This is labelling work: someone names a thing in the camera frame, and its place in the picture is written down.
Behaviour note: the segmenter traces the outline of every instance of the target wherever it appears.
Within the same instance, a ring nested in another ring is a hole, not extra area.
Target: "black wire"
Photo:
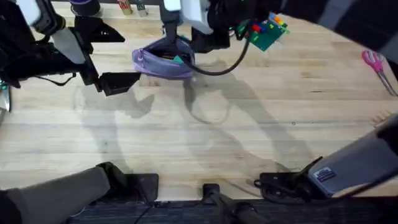
[[[178,50],[177,48],[177,55],[181,58],[181,60],[184,62],[185,65],[187,65],[189,68],[191,68],[192,70],[202,73],[204,75],[210,75],[210,76],[220,76],[220,75],[225,75],[228,74],[229,72],[232,72],[244,59],[244,57],[246,56],[246,53],[248,52],[249,49],[249,45],[250,45],[250,39],[251,36],[253,34],[253,29],[252,29],[252,25],[254,24],[254,20],[250,20],[248,23],[248,27],[249,27],[249,35],[248,35],[248,39],[246,40],[246,43],[243,47],[243,51],[241,53],[241,55],[239,56],[238,60],[228,69],[221,71],[221,72],[209,72],[209,71],[205,71],[202,70],[200,68],[198,68],[197,66],[193,65],[189,60],[187,60],[182,53]]]
[[[134,222],[134,224],[137,224],[137,223],[139,222],[139,220],[141,220],[141,218],[143,218],[144,215],[145,215],[146,213],[148,213],[149,210],[152,209],[152,208],[153,208],[152,206],[147,207],[147,209],[145,209],[145,211],[137,218],[137,220]]]
[[[343,194],[340,197],[337,198],[332,198],[332,199],[328,199],[328,200],[323,200],[323,201],[316,201],[316,202],[310,202],[310,203],[300,203],[300,202],[283,202],[283,201],[279,201],[279,200],[275,200],[273,198],[270,198],[267,196],[267,192],[266,192],[266,188],[262,186],[262,181],[261,180],[255,180],[254,181],[254,186],[256,186],[257,188],[260,188],[261,190],[261,195],[263,196],[264,200],[267,200],[271,203],[276,203],[279,205],[308,205],[308,206],[319,206],[319,205],[332,205],[334,203],[338,203],[341,202],[342,200],[345,200],[347,198],[350,197],[354,197],[358,194],[361,194],[367,190],[370,190],[372,188],[374,188],[375,186],[378,186],[380,184],[385,183],[386,181],[388,181],[389,179],[395,177],[396,175],[398,175],[398,169],[393,170],[392,172],[376,179],[374,182],[371,182],[370,184],[366,184],[364,186],[358,187],[357,189],[348,192],[346,194]]]
[[[144,193],[142,193],[139,188],[136,188],[139,193],[141,194],[141,197],[144,198],[144,200],[146,201],[146,203],[149,203],[149,206],[144,210],[144,212],[141,213],[141,215],[139,215],[139,217],[137,218],[137,220],[134,222],[134,224],[138,224],[138,222],[141,220],[141,218],[143,218],[148,212],[149,210],[151,210],[152,208],[169,208],[169,205],[171,204],[170,201],[166,202],[164,206],[161,206],[164,202],[156,202],[156,203],[150,203],[147,201],[147,197]],[[198,203],[194,203],[193,205],[190,206],[182,206],[182,207],[172,207],[171,209],[178,209],[178,208],[195,208],[201,204],[203,204],[203,202],[210,196],[210,193],[207,193]]]

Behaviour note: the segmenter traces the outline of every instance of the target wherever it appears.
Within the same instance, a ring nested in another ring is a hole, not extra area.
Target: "wood grain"
[[[55,2],[73,25],[69,5]],[[95,44],[102,72],[134,71],[133,49],[161,38],[159,10],[124,16],[103,4],[105,21],[126,38]],[[79,78],[64,88],[31,79],[13,91],[13,112],[0,127],[0,187],[22,187],[113,161],[124,172],[160,175],[159,200],[200,198],[217,182],[232,198],[256,198],[260,172],[300,170],[373,130],[380,114],[396,113],[363,47],[322,27],[283,17],[292,33],[263,53],[253,46],[222,77],[190,82],[148,80],[106,98]],[[181,34],[190,28],[182,26]],[[198,55],[208,70],[234,63],[243,43]],[[54,77],[64,80],[68,75]],[[391,79],[395,87],[398,83]],[[396,195],[391,181],[368,195]]]

